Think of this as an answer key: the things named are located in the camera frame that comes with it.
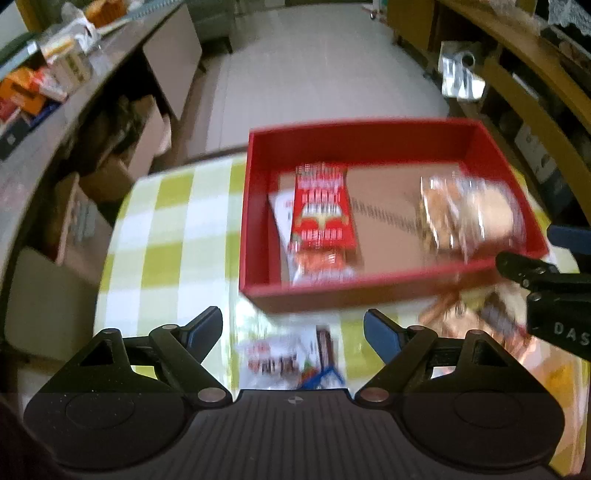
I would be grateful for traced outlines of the blue coconut snack packet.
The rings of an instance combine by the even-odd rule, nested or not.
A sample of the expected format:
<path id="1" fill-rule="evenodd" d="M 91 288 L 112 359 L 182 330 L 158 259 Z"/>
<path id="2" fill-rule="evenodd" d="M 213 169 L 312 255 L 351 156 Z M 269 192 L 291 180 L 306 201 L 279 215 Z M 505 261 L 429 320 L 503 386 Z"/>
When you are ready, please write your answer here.
<path id="1" fill-rule="evenodd" d="M 338 369 L 334 366 L 328 367 L 321 372 L 315 373 L 313 376 L 301 383 L 298 387 L 304 391 L 314 390 L 329 390 L 329 389 L 342 389 L 346 386 L 344 377 L 339 373 Z"/>

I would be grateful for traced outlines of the white red noodle snack pack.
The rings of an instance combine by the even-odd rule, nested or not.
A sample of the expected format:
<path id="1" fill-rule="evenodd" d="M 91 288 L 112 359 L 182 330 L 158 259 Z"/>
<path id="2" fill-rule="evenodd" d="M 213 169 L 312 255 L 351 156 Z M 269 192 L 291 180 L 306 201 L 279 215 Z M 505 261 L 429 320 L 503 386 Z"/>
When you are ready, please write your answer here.
<path id="1" fill-rule="evenodd" d="M 269 202 L 280 237 L 280 276 L 284 282 L 291 285 L 342 282 L 356 276 L 342 249 L 291 246 L 294 189 L 270 193 Z"/>

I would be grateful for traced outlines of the clear white bun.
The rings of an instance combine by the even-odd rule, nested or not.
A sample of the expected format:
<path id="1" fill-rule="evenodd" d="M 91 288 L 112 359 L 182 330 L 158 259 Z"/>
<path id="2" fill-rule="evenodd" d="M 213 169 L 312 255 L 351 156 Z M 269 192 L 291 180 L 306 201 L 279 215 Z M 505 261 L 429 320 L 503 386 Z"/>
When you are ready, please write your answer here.
<path id="1" fill-rule="evenodd" d="M 477 177 L 456 180 L 458 197 L 452 215 L 466 261 L 520 250 L 526 243 L 525 221 L 511 189 L 502 181 Z"/>

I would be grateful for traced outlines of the red spicy strip packet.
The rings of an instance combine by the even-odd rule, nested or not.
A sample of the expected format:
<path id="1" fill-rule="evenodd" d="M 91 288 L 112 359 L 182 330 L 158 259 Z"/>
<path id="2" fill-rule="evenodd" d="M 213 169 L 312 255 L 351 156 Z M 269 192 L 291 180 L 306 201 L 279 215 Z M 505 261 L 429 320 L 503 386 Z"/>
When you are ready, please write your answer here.
<path id="1" fill-rule="evenodd" d="M 315 163 L 295 170 L 291 246 L 356 249 L 345 167 Z"/>

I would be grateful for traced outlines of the clear bag fried snack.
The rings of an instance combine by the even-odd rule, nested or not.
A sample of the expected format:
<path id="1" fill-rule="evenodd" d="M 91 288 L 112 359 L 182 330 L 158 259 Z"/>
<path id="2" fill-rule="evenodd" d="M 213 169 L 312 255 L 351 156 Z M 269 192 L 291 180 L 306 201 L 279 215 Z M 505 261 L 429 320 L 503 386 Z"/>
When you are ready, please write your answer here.
<path id="1" fill-rule="evenodd" d="M 457 173 L 421 178 L 418 224 L 430 253 L 468 259 L 460 213 L 469 186 L 469 178 Z"/>

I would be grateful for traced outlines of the dark brown snack packet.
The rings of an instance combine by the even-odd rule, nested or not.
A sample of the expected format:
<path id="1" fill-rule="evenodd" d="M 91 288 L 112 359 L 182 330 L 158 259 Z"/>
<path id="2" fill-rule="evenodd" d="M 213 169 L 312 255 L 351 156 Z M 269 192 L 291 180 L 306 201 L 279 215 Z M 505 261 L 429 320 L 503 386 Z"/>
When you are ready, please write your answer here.
<path id="1" fill-rule="evenodd" d="M 488 326 L 498 343 L 517 342 L 527 344 L 531 336 L 525 327 L 520 325 L 506 302 L 497 291 L 485 297 L 484 303 L 477 310 L 478 317 Z"/>

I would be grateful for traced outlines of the gold coffee sachet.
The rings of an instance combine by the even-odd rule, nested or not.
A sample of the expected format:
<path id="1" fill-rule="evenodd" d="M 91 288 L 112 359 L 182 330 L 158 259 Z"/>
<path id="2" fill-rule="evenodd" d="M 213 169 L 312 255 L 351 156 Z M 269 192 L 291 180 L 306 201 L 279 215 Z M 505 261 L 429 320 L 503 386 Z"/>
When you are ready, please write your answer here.
<path id="1" fill-rule="evenodd" d="M 418 322 L 444 338 L 464 338 L 470 330 L 491 332 L 486 323 L 458 294 L 439 297 L 419 315 Z"/>

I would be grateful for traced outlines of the green white checkered tablecloth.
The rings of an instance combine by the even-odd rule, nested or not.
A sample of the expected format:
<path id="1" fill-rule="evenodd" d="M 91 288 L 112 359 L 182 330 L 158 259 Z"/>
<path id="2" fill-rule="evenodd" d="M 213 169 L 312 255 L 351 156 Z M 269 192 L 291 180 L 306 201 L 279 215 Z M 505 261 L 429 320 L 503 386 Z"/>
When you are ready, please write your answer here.
<path id="1" fill-rule="evenodd" d="M 230 392 L 239 390 L 243 340 L 300 325 L 329 325 L 339 373 L 356 392 L 384 362 L 363 336 L 363 314 L 377 308 L 401 325 L 418 323 L 435 298 L 322 312 L 266 315 L 238 292 L 245 153 L 138 180 L 123 200 L 100 282 L 94 332 L 117 328 L 144 336 L 163 324 L 184 325 L 209 306 L 223 333 L 204 367 Z M 520 362 L 554 395 L 566 426 L 552 460 L 560 474 L 578 473 L 586 447 L 590 366 L 533 339 Z"/>

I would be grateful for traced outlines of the red cardboard tray box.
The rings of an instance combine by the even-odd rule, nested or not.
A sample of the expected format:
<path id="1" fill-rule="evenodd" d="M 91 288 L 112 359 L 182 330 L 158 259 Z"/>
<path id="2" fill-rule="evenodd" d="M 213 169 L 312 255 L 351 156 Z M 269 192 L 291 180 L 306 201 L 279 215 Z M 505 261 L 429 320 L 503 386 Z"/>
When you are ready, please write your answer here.
<path id="1" fill-rule="evenodd" d="M 270 195 L 294 185 L 297 167 L 346 168 L 358 248 L 355 275 L 342 282 L 296 285 L 287 274 L 283 230 Z M 428 253 L 418 223 L 420 182 L 452 173 L 499 181 L 515 196 L 525 240 L 520 252 L 548 251 L 534 212 L 484 125 L 466 119 L 381 119 L 256 130 L 249 137 L 240 239 L 240 293 L 267 313 L 341 309 L 417 298 L 498 280 L 495 255 L 470 260 Z"/>

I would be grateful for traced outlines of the beige chair back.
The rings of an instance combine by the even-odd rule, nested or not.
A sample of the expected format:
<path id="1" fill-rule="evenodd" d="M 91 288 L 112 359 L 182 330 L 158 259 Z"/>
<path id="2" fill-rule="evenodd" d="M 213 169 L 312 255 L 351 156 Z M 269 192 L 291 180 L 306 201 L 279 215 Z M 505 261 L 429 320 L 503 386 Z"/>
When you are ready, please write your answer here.
<path id="1" fill-rule="evenodd" d="M 98 287 L 25 248 L 16 262 L 4 333 L 15 350 L 66 362 L 92 338 Z"/>

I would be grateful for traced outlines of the wooden shelf unit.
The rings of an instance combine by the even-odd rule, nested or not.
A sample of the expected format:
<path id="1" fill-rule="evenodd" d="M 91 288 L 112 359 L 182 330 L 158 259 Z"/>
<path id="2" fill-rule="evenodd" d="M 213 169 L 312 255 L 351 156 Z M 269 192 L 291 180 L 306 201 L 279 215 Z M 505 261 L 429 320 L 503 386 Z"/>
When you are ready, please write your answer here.
<path id="1" fill-rule="evenodd" d="M 387 25 L 398 44 L 434 61 L 458 42 L 476 57 L 486 82 L 474 115 L 494 125 L 511 146 L 520 132 L 538 140 L 521 156 L 534 176 L 549 161 L 538 191 L 560 225 L 590 225 L 590 96 L 567 72 L 562 52 L 537 20 L 514 1 L 391 1 Z"/>

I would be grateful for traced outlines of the silver foil bag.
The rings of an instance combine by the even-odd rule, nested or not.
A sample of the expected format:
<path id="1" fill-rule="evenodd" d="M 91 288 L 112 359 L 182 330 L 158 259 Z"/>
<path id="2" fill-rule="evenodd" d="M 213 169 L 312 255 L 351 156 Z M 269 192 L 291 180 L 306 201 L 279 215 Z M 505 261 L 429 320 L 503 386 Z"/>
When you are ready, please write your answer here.
<path id="1" fill-rule="evenodd" d="M 459 101 L 479 101 L 486 88 L 486 81 L 476 73 L 482 63 L 479 42 L 444 41 L 438 61 L 443 96 Z"/>

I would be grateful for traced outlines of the white carton box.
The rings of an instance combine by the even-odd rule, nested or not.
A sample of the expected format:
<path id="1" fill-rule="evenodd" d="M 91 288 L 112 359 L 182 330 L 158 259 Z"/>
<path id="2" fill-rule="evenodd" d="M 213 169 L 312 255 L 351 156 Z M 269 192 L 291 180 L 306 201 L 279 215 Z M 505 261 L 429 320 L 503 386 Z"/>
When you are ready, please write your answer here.
<path id="1" fill-rule="evenodd" d="M 93 67 L 79 43 L 66 38 L 47 60 L 51 75 L 68 93 L 76 91 L 89 81 Z"/>

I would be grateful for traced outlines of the orange cardboard box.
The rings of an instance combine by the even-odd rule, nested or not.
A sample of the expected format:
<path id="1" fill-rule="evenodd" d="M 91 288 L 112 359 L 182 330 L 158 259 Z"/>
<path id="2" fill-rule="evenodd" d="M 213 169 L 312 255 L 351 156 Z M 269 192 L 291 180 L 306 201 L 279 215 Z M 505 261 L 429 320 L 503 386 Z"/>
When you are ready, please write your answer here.
<path id="1" fill-rule="evenodd" d="M 47 98 L 40 93 L 35 80 L 35 71 L 28 67 L 14 70 L 1 81 L 1 98 L 11 101 L 26 113 L 37 116 Z"/>

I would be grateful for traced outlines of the grey green sofa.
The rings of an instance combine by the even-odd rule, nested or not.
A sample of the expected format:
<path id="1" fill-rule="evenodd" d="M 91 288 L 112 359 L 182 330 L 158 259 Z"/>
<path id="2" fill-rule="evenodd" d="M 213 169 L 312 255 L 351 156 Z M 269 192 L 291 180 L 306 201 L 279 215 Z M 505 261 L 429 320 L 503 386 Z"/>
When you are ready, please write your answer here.
<path id="1" fill-rule="evenodd" d="M 200 42 L 222 41 L 233 53 L 230 34 L 235 22 L 235 2 L 231 0 L 187 0 L 186 5 Z"/>

